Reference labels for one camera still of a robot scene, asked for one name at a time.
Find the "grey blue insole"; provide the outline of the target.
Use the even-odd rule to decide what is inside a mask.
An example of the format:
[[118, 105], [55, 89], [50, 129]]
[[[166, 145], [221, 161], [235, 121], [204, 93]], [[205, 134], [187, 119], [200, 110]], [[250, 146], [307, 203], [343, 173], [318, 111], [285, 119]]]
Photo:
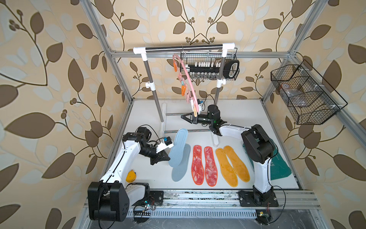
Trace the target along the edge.
[[180, 181], [186, 175], [190, 152], [191, 146], [185, 144], [181, 163], [176, 168], [172, 169], [172, 180], [174, 182]]
[[176, 168], [182, 162], [184, 148], [185, 148], [187, 138], [188, 138], [187, 129], [184, 129], [184, 128], [179, 129], [178, 132], [176, 133], [173, 147], [171, 148], [170, 153], [169, 153], [169, 157], [170, 157], [169, 165], [172, 168]]

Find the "pink clip hanger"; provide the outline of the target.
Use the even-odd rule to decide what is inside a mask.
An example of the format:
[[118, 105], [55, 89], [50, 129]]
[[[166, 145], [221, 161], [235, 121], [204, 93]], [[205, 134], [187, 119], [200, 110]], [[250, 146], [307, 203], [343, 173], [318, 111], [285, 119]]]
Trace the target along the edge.
[[178, 73], [178, 79], [181, 83], [181, 95], [184, 96], [186, 102], [190, 104], [193, 116], [198, 117], [201, 112], [201, 108], [198, 104], [190, 75], [183, 60], [177, 54], [173, 55], [173, 67], [174, 71]]

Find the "yellow fuzzy insole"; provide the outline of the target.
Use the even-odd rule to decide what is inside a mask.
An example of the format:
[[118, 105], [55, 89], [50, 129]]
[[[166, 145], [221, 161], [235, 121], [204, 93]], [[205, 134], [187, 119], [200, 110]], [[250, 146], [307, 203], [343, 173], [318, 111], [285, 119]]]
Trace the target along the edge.
[[220, 171], [225, 181], [231, 187], [235, 188], [238, 186], [238, 178], [236, 172], [228, 161], [225, 151], [222, 148], [218, 148], [215, 151], [216, 157], [219, 161]]
[[245, 165], [245, 163], [236, 154], [234, 149], [231, 146], [225, 146], [224, 152], [225, 152], [226, 156], [230, 159], [232, 167], [233, 167], [235, 173], [237, 174], [237, 176], [243, 182], [249, 182], [250, 174], [249, 174], [248, 168]]

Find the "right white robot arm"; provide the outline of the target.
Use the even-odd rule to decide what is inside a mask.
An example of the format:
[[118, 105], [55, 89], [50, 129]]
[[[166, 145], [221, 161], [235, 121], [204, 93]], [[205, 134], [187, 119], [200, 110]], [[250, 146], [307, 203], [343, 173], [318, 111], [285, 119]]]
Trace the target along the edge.
[[254, 163], [254, 197], [258, 201], [264, 201], [274, 193], [270, 183], [270, 163], [277, 146], [262, 126], [230, 125], [221, 119], [220, 110], [216, 105], [209, 105], [207, 114], [188, 113], [181, 115], [181, 118], [191, 124], [208, 125], [211, 132], [217, 136], [228, 136], [242, 140], [247, 155]]

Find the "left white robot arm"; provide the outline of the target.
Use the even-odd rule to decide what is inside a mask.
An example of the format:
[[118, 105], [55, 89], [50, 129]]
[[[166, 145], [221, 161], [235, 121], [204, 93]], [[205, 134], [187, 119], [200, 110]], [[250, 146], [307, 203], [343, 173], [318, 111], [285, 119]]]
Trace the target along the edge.
[[155, 210], [155, 199], [150, 194], [149, 184], [126, 180], [138, 155], [149, 158], [151, 165], [170, 160], [165, 150], [173, 147], [171, 138], [163, 137], [157, 143], [150, 141], [151, 135], [146, 127], [123, 135], [122, 144], [110, 168], [100, 181], [92, 182], [88, 187], [91, 220], [122, 222], [131, 207], [142, 207], [138, 213], [141, 216], [147, 210]]

